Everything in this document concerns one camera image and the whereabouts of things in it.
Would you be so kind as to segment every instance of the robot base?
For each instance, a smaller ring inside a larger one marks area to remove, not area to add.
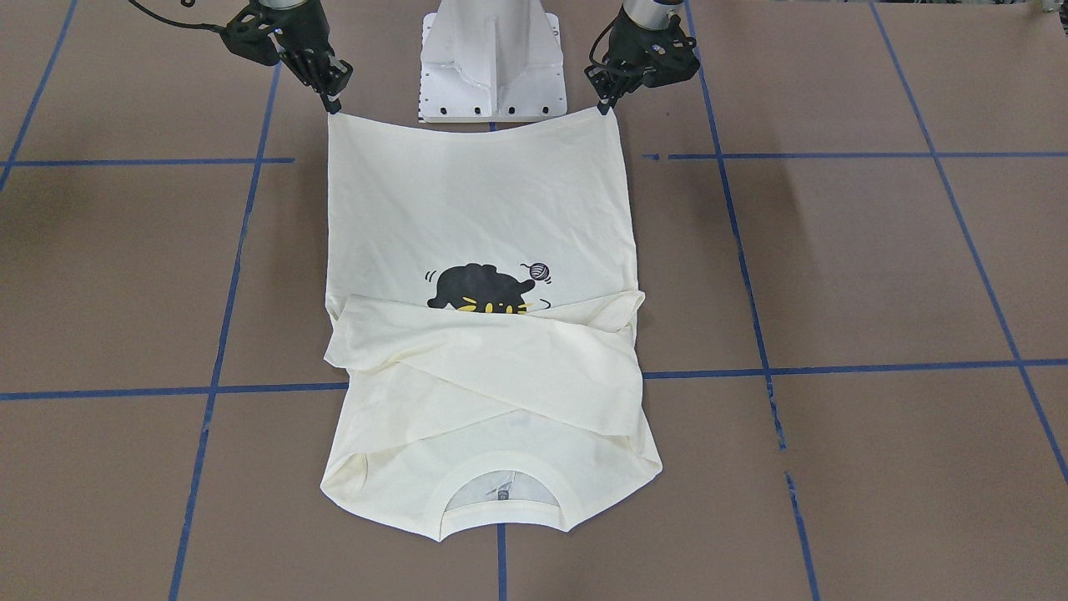
[[[539,0],[442,0],[423,19],[419,118],[531,122],[567,112],[560,19]]]

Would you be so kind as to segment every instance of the ball of yarn graphic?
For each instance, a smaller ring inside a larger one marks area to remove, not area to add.
[[[549,265],[546,265],[545,263],[534,263],[533,265],[520,263],[520,265],[531,270],[531,279],[535,281],[545,281],[549,279]]]

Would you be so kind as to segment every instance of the brown floor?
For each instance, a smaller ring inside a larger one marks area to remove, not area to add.
[[[588,107],[617,3],[545,3]],[[327,2],[346,111],[417,125],[436,6]],[[1056,16],[691,17],[702,77],[618,110],[664,473],[567,535],[438,544],[317,488],[346,380],[318,100],[125,2],[4,2],[0,598],[1068,599]]]

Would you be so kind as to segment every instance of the white fabric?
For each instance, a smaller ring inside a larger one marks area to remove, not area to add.
[[[326,360],[350,383],[323,491],[442,540],[568,531],[653,479],[614,115],[329,126]]]

